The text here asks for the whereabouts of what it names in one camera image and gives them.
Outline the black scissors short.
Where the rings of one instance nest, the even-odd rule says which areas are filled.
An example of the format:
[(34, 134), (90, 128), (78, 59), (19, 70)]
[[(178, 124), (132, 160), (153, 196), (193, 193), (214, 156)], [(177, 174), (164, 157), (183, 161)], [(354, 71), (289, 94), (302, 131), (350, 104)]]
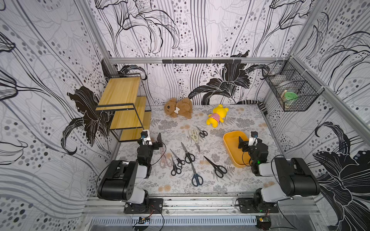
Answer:
[(180, 159), (176, 154), (175, 154), (175, 152), (171, 149), (171, 152), (172, 152), (172, 154), (174, 155), (174, 157), (175, 157), (175, 159), (177, 160), (177, 166), (179, 167), (179, 168), (182, 168), (183, 167), (183, 165), (185, 164), (185, 161), (184, 160), (182, 160), (182, 159)]

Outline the black handled steel scissors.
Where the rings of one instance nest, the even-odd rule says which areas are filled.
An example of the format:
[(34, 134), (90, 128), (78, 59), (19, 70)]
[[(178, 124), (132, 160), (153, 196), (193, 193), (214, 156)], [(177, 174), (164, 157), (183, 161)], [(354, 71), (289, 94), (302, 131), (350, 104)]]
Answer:
[(190, 164), (195, 161), (195, 156), (191, 154), (185, 147), (185, 145), (181, 142), (182, 148), (185, 151), (185, 162)]

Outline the all black scissors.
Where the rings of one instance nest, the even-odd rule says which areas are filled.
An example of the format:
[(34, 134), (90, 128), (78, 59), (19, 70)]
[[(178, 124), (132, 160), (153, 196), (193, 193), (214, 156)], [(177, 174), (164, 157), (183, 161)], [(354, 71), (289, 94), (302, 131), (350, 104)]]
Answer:
[(209, 158), (204, 156), (204, 158), (213, 166), (214, 172), (217, 177), (223, 178), (225, 174), (227, 174), (227, 169), (222, 165), (217, 165), (214, 162), (212, 162)]

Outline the cream kitchen scissors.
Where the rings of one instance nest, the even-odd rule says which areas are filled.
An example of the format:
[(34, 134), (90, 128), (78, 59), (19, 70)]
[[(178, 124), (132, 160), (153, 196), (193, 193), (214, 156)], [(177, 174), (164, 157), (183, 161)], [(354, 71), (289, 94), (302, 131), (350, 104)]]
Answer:
[(195, 143), (195, 146), (198, 150), (198, 152), (200, 153), (200, 146), (199, 146), (199, 135), (198, 135), (198, 131), (196, 129), (189, 129), (188, 130), (188, 135), (189, 137), (194, 141)]

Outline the small black scissors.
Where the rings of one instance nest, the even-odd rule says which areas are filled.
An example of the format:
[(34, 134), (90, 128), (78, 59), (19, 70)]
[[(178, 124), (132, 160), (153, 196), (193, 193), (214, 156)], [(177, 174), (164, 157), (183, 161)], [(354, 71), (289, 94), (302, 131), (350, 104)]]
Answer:
[(199, 136), (200, 136), (200, 137), (205, 138), (206, 136), (208, 136), (207, 131), (202, 130), (201, 128), (199, 128), (199, 127), (197, 127), (197, 126), (196, 126), (196, 128), (197, 128), (197, 129), (198, 129), (198, 131), (199, 131)]

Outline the blue handled scissors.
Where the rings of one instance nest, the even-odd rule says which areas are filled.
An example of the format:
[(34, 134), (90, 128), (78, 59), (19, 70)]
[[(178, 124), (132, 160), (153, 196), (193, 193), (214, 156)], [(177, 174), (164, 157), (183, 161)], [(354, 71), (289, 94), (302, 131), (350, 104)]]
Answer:
[(190, 163), (193, 170), (192, 184), (195, 187), (203, 185), (203, 178), (196, 172), (193, 162)]

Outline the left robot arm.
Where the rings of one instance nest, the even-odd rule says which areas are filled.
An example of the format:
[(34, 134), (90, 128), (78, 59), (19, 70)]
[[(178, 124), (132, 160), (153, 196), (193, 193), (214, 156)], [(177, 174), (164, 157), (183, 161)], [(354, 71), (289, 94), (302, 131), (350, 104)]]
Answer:
[(152, 169), (152, 157), (155, 150), (163, 147), (161, 134), (153, 141), (149, 130), (143, 130), (137, 140), (136, 161), (113, 160), (97, 187), (100, 199), (124, 201), (132, 205), (149, 206), (148, 192), (135, 186), (136, 179), (147, 179)]

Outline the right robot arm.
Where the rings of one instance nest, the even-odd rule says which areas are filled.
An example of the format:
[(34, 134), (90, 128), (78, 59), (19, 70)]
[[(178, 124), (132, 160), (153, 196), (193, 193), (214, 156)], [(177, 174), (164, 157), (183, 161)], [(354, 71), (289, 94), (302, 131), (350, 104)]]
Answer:
[(268, 162), (268, 146), (251, 132), (245, 141), (239, 137), (238, 148), (250, 156), (251, 171), (255, 176), (274, 177), (276, 184), (260, 188), (253, 195), (253, 204), (275, 204), (293, 196), (313, 196), (320, 194), (320, 184), (307, 163), (302, 158), (286, 159), (276, 155)]

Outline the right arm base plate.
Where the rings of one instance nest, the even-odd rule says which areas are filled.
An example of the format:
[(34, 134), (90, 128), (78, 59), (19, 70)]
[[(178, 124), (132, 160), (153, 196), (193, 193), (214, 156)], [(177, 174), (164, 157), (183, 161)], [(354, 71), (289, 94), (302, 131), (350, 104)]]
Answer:
[(255, 202), (252, 198), (237, 198), (235, 206), (240, 209), (243, 214), (248, 213), (263, 213), (272, 214), (279, 213), (277, 203), (267, 203), (267, 202)]

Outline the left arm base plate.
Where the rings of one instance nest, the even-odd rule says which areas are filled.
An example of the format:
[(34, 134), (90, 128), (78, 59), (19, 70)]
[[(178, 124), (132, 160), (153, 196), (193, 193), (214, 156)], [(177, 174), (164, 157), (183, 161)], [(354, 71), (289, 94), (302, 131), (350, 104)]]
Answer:
[(144, 203), (126, 203), (124, 214), (160, 214), (163, 209), (163, 198), (149, 198)]

